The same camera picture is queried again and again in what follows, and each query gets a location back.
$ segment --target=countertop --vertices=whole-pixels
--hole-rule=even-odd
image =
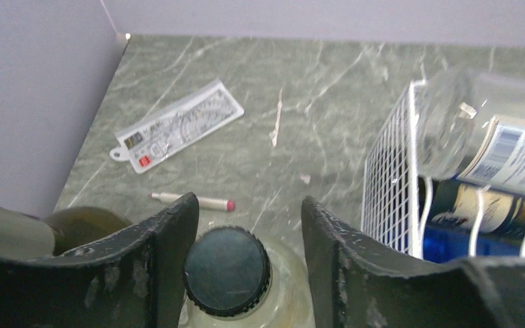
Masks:
[[[401,91],[457,64],[525,77],[525,49],[134,35],[56,209],[92,205],[140,221],[165,206],[149,192],[193,191],[237,204],[202,211],[199,234],[243,226],[304,256],[303,198],[359,227],[364,158]],[[109,157],[115,131],[216,78],[242,118],[141,175]]]

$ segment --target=dish rack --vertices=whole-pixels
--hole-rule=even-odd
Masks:
[[[423,258],[423,236],[431,206],[431,178],[424,177],[425,203],[419,215],[416,129],[418,99],[426,81],[412,81],[401,93],[381,128],[364,167],[361,231],[396,251]],[[484,213],[483,192],[477,189],[477,212],[470,231],[468,255],[476,244]],[[525,257],[525,234],[520,246]]]

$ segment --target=red sticker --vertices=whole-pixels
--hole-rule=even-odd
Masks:
[[[140,159],[139,159],[139,164],[140,164],[142,167],[148,166],[148,164],[150,164],[150,157],[148,157],[148,156],[144,156],[144,157],[140,158]]]

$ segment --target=gray wall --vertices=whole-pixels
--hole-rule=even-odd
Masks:
[[[525,0],[111,0],[118,31],[525,46]]]
[[[125,45],[100,1],[0,1],[0,206],[52,211]]]

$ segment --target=pen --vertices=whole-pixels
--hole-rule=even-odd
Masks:
[[[170,204],[174,200],[182,197],[176,193],[151,193],[150,198],[159,200],[160,202]],[[205,210],[222,210],[224,212],[234,211],[234,202],[232,200],[222,200],[219,198],[199,197],[198,204],[200,208]]]

